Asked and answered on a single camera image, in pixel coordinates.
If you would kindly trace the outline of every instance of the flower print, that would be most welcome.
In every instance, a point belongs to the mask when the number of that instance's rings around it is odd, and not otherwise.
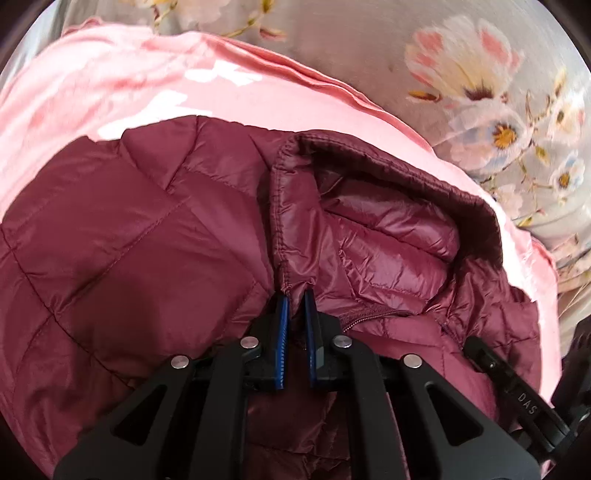
[[[577,151],[572,151],[550,176],[550,185],[557,197],[565,197],[583,183],[585,163]]]
[[[515,192],[515,184],[501,185],[493,189],[491,194],[511,219],[519,217],[519,211],[523,206],[523,198]]]
[[[450,121],[452,161],[478,176],[499,173],[530,145],[533,128],[495,100],[479,102]]]
[[[283,30],[265,27],[263,25],[265,17],[273,9],[274,6],[275,0],[261,0],[259,9],[255,10],[253,13],[250,14],[250,16],[248,17],[248,21],[246,22],[246,25],[244,25],[241,28],[238,28],[237,30],[228,32],[222,35],[222,37],[238,37],[239,35],[242,35],[245,31],[250,30],[251,28],[256,28],[259,32],[259,36],[264,40],[285,41],[287,39],[287,34]]]
[[[581,139],[585,123],[583,92],[560,97],[552,109],[546,136],[553,141],[574,145]]]
[[[178,22],[183,30],[193,30],[199,24],[213,23],[222,16],[222,7],[231,0],[177,0]]]
[[[287,34],[278,28],[259,27],[259,35],[265,40],[285,41]]]
[[[199,24],[212,23],[221,16],[221,9],[232,0],[120,0],[138,8],[154,9],[154,24],[159,26],[162,20],[173,10],[177,13],[178,23],[183,30],[193,30]]]
[[[405,52],[411,75],[464,105],[501,98],[524,58],[494,25],[463,15],[418,30],[414,42]]]

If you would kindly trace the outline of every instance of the pink fabric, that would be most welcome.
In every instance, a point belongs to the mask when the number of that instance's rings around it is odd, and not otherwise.
[[[501,226],[509,282],[538,302],[541,394],[550,397],[560,376],[560,348],[557,280],[544,247],[408,125],[348,85],[249,44],[202,33],[159,37],[149,28],[96,20],[69,32],[0,92],[0,218],[75,138],[119,138],[125,128],[183,115],[355,135],[484,198]]]

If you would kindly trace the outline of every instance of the jacket zipper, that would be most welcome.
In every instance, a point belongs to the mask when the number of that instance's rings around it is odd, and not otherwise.
[[[424,313],[428,313],[430,310],[433,310],[433,307],[428,308]],[[378,315],[371,315],[369,317],[362,317],[358,320],[354,320],[353,322],[348,324],[343,329],[343,333],[347,332],[348,330],[351,330],[351,328],[353,328],[355,325],[358,325],[362,322],[366,322],[367,320],[380,319],[380,318],[387,317],[389,315],[394,315],[396,313],[402,313],[402,312],[400,310],[392,310],[391,312],[380,313]],[[454,343],[459,347],[459,349],[461,351],[463,347],[461,346],[460,341],[457,339],[456,335],[450,330],[450,328],[447,325],[444,325],[441,321],[439,321],[439,319],[435,319],[435,321],[439,324],[441,329],[451,337],[451,339],[454,341]]]
[[[380,319],[383,317],[387,317],[388,315],[394,315],[395,313],[400,313],[400,310],[392,310],[391,312],[380,313],[378,315],[371,315],[369,317],[362,317],[358,320],[354,320],[343,329],[343,333],[345,333],[347,330],[351,330],[351,328],[353,328],[355,325],[360,324],[361,322],[365,322],[367,320]]]

